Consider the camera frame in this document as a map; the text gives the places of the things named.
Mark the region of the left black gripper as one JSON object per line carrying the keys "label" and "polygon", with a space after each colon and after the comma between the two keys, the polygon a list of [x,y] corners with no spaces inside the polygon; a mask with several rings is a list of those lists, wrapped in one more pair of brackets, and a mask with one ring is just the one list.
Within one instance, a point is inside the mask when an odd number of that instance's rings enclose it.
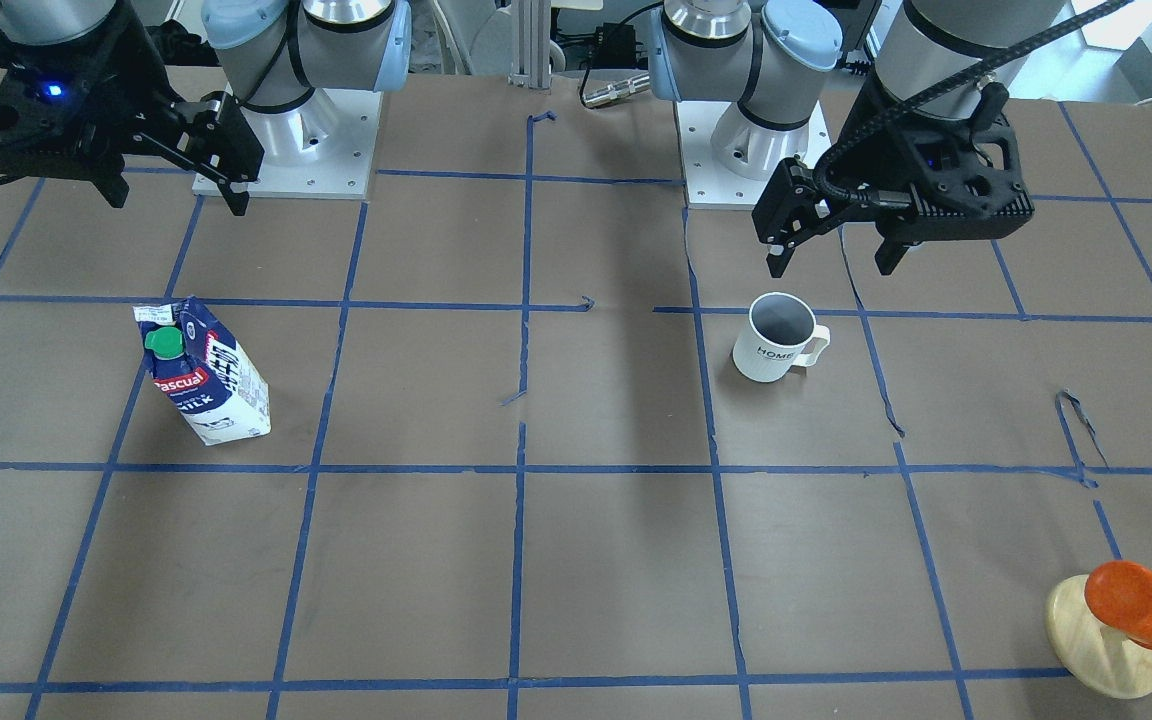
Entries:
{"label": "left black gripper", "polygon": [[[1036,214],[1021,173],[1018,138],[1005,104],[1005,85],[990,82],[967,92],[967,118],[931,118],[909,111],[855,143],[827,165],[827,177],[846,190],[910,197],[905,209],[879,210],[882,236],[876,270],[892,275],[905,255],[929,241],[1001,240]],[[826,217],[814,174],[799,158],[776,164],[751,222],[772,278],[782,278],[797,247],[823,236]]]}

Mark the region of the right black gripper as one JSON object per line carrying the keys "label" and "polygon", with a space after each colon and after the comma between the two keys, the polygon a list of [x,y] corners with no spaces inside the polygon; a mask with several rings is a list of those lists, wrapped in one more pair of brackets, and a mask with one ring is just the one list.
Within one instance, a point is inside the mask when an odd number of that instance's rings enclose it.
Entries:
{"label": "right black gripper", "polygon": [[124,209],[127,156],[194,172],[243,217],[264,147],[237,97],[180,101],[131,8],[0,8],[0,176],[88,181]]}

